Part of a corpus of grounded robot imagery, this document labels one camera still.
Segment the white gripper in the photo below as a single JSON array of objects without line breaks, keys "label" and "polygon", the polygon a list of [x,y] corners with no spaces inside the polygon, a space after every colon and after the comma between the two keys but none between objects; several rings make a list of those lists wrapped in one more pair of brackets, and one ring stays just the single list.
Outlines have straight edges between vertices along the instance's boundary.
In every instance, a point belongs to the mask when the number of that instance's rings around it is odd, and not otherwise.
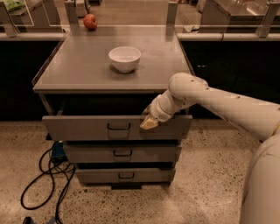
[{"label": "white gripper", "polygon": [[183,102],[175,98],[169,90],[159,94],[152,103],[143,111],[143,115],[147,115],[140,127],[144,130],[154,129],[158,126],[158,122],[165,123],[174,114],[181,110]]}]

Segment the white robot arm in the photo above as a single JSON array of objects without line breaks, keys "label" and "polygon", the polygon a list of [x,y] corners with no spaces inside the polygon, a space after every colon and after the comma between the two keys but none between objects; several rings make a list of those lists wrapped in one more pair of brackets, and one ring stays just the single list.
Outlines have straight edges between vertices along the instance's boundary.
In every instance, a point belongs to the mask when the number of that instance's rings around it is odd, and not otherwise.
[{"label": "white robot arm", "polygon": [[168,88],[144,110],[140,127],[153,129],[194,104],[261,142],[248,165],[240,224],[280,224],[280,105],[209,87],[189,73],[176,73]]}]

